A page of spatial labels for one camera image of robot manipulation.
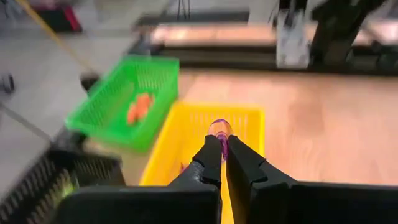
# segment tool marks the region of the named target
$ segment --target black mesh basket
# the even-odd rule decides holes
[[[120,162],[71,151],[46,151],[0,204],[0,224],[47,223],[73,189],[125,185]]]

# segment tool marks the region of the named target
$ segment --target yellow basket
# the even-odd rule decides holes
[[[259,108],[175,103],[170,110],[140,185],[168,185],[205,142],[210,124],[228,121],[234,135],[264,156],[264,112]],[[222,223],[233,223],[225,164],[221,168]]]

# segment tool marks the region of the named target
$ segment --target gray floor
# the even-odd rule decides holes
[[[91,35],[64,36],[66,42],[102,73],[111,70],[134,41],[128,30],[143,12],[159,12],[167,0],[102,0],[100,19],[97,14],[84,18]],[[274,0],[191,0],[192,10],[250,8],[250,22],[266,22]],[[311,6],[320,1],[312,1]],[[87,12],[91,6],[82,6]],[[25,119],[54,136],[66,115],[85,99],[78,76],[85,68],[48,39],[28,19],[17,24],[0,19],[1,72],[14,75],[17,91],[0,95],[0,101]],[[0,110],[0,196],[17,176],[45,149],[47,141],[36,136]]]

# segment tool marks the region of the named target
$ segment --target yellow pole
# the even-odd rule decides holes
[[[87,70],[91,72],[95,72],[95,69],[93,69],[90,64],[82,59],[71,47],[69,47],[63,40],[61,40],[54,32],[54,30],[47,25],[47,23],[31,8],[29,3],[26,0],[16,0],[18,4],[20,4],[25,11],[30,15],[30,17],[38,23],[39,26],[43,28],[44,31],[57,43],[59,47],[61,47],[64,51],[66,51],[72,58],[74,58],[79,65],[82,67],[86,68]]]

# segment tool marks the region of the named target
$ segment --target green plastic basket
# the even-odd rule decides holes
[[[67,118],[67,128],[147,151],[178,96],[178,70],[176,59],[124,58]],[[140,93],[154,94],[155,101],[147,116],[131,126],[126,122],[127,111]]]

